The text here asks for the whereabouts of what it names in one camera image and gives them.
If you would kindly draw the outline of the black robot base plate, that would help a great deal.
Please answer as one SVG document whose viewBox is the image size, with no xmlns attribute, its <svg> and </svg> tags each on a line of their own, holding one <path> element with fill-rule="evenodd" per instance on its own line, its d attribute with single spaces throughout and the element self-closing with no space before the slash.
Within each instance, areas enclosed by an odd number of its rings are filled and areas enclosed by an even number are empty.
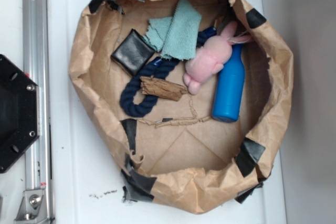
<svg viewBox="0 0 336 224">
<path fill-rule="evenodd" d="M 1 173 L 7 172 L 39 137 L 38 86 L 1 55 Z"/>
</svg>

